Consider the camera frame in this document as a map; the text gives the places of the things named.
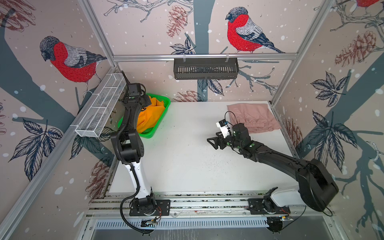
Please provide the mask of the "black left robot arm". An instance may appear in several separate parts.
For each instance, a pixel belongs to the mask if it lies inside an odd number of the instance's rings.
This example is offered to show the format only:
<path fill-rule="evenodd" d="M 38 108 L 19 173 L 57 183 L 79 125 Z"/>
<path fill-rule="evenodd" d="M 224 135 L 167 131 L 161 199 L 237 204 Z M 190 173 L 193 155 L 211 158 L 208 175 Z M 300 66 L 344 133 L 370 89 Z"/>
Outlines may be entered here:
<path fill-rule="evenodd" d="M 151 105 L 150 97 L 142 84 L 128 84 L 123 97 L 125 113 L 117 132 L 111 134 L 115 156 L 128 170 L 135 193 L 125 198 L 130 200 L 130 216 L 152 216 L 157 211 L 153 191 L 147 185 L 140 160 L 144 156 L 144 144 L 137 131 L 139 115 Z"/>

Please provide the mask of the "orange shorts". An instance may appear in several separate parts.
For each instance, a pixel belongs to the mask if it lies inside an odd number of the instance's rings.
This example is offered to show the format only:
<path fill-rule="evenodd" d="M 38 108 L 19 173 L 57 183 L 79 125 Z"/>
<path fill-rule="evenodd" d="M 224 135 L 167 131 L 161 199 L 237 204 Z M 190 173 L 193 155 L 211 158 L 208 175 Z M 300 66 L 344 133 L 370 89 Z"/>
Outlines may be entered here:
<path fill-rule="evenodd" d="M 165 108 L 163 101 L 157 97 L 150 97 L 151 104 L 139 114 L 137 131 L 142 134 L 144 131 L 155 127 L 156 123 L 162 116 Z"/>

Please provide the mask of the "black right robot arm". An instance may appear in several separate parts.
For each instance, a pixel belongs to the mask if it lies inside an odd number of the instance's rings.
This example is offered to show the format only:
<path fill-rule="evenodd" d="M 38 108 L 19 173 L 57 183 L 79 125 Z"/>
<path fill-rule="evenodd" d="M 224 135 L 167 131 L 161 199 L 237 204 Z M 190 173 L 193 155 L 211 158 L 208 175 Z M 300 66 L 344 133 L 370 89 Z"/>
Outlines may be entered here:
<path fill-rule="evenodd" d="M 323 212 L 339 192 L 337 184 L 321 161 L 290 157 L 254 141 L 244 124 L 236 124 L 232 128 L 221 122 L 217 125 L 220 132 L 207 139 L 214 149 L 230 147 L 244 158 L 268 165 L 297 181 L 296 188 L 280 191 L 273 188 L 268 192 L 268 199 L 275 206 L 305 204 L 312 210 Z"/>

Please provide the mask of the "pink shorts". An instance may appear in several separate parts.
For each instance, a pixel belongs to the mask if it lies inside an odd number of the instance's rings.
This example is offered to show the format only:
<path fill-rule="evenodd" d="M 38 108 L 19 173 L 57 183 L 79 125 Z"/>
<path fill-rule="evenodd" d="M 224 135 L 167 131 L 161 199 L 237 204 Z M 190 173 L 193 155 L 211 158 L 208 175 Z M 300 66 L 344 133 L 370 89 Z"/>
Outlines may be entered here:
<path fill-rule="evenodd" d="M 279 130 L 281 125 L 267 104 L 234 104 L 227 106 L 232 124 L 244 124 L 250 134 Z"/>

